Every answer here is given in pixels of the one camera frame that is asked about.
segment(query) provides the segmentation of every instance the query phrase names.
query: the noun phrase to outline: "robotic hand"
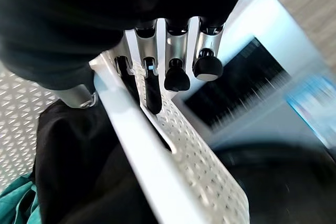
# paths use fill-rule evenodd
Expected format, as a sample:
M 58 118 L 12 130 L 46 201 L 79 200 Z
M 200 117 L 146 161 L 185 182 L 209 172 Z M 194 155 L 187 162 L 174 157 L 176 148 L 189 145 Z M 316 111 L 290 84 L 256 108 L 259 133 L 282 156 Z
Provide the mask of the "robotic hand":
M 199 17 L 192 70 L 203 81 L 223 72 L 218 56 L 225 22 L 238 0 L 0 0 L 0 58 L 17 75 L 53 91 L 68 106 L 97 101 L 88 62 L 108 51 L 136 102 L 125 30 L 134 29 L 144 69 L 146 105 L 161 110 L 156 20 L 165 18 L 165 80 L 170 91 L 190 88 L 186 74 L 189 19 Z

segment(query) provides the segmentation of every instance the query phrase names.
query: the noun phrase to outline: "hole pattern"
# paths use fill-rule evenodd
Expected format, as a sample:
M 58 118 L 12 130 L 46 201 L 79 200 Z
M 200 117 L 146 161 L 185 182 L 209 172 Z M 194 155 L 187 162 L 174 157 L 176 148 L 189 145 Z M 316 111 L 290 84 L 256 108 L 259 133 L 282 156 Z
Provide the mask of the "hole pattern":
M 135 63 L 140 99 L 145 104 L 143 70 Z M 203 206 L 211 223 L 249 223 L 248 200 L 232 175 L 192 128 L 177 107 L 162 93 L 162 110 L 155 116 L 177 152 L 172 154 L 186 184 Z
M 55 96 L 9 71 L 0 74 L 0 192 L 34 164 L 39 114 Z

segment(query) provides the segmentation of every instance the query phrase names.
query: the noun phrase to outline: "black cloth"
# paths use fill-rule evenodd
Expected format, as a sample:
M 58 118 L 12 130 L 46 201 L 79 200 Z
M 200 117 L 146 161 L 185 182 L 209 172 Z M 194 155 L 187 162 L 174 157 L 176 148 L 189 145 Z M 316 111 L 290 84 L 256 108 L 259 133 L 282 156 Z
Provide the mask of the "black cloth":
M 256 140 L 216 155 L 245 191 L 251 224 L 336 223 L 336 164 L 325 147 Z
M 101 103 L 40 115 L 34 173 L 42 223 L 157 223 Z
M 0 0 L 0 58 L 52 90 L 92 86 L 87 63 L 140 21 L 206 16 L 225 21 L 237 0 Z

